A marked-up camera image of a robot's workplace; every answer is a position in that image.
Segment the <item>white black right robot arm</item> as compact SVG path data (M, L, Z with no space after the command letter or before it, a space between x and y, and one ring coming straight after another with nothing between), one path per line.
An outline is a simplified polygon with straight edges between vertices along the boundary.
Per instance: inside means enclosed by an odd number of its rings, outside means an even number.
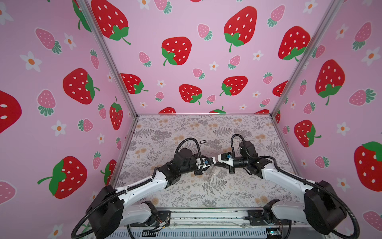
M244 168L249 174L271 181L300 199L299 203L283 203L275 199L266 204L260 218L267 224L281 220L296 221L329 235L350 215L346 204L337 197L329 183L309 181L282 170L273 157L234 157L231 153L224 153L217 160L216 166L225 167L231 173Z

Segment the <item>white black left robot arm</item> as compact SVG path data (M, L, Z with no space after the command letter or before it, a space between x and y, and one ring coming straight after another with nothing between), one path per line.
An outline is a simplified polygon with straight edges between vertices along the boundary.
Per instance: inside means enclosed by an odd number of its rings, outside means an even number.
M133 184L113 188L105 186L88 207L88 222L97 239L105 239L120 226L135 223L153 223L157 213L152 203L136 202L177 183L183 174L202 175L214 165L214 157L199 157L190 150L181 150L173 160L156 168L153 174Z

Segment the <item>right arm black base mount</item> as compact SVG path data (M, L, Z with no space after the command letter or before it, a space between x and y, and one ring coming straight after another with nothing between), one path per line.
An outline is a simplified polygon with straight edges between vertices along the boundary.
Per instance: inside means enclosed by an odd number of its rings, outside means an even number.
M251 226L288 226L289 220L279 220L273 215L264 212L263 209L248 210L248 216L245 220L250 222Z

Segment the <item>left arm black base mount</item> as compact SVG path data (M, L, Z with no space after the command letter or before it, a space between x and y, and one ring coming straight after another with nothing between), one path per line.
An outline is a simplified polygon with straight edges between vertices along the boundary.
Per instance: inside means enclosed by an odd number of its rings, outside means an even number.
M165 211L158 211L158 213L154 214L153 216L150 216L149 219L144 223L134 223L131 224L131 227L158 227L160 224L163 224L163 226L168 227L170 226L171 221L171 211L165 210Z

